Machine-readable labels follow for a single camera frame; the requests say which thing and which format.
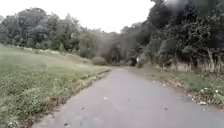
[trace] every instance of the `overcast sky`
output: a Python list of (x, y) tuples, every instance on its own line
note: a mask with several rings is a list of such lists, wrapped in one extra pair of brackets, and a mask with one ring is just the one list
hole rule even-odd
[(2, 0), (0, 15), (39, 7), (61, 18), (69, 13), (88, 28), (119, 32), (126, 25), (146, 20), (152, 6), (151, 0)]

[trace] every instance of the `bush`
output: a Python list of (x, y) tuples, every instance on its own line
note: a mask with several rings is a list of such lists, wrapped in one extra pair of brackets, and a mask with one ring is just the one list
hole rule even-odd
[(94, 65), (106, 65), (106, 60), (101, 56), (97, 56), (92, 58), (92, 63)]
[(144, 66), (144, 63), (142, 61), (137, 63), (137, 68), (142, 68)]

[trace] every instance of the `grassy shoulder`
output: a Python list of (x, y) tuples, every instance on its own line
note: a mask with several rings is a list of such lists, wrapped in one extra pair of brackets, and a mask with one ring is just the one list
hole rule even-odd
[(224, 106), (224, 80), (213, 75), (195, 74), (193, 72), (180, 72), (153, 68), (129, 68), (139, 75), (152, 80), (159, 80), (167, 86), (181, 89), (189, 94), (193, 101), (202, 104)]
[(109, 70), (71, 56), (11, 48), (0, 48), (0, 67), (0, 127), (49, 113)]

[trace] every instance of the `shrub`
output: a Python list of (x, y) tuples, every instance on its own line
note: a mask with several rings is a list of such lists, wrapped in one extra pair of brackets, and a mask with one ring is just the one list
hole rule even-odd
[(97, 56), (92, 58), (92, 63), (94, 65), (106, 65), (106, 60), (101, 56)]

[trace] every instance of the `paved path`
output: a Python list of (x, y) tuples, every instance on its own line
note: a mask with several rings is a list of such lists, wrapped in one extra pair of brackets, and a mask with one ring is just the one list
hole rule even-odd
[(224, 128), (224, 114), (116, 69), (34, 128)]

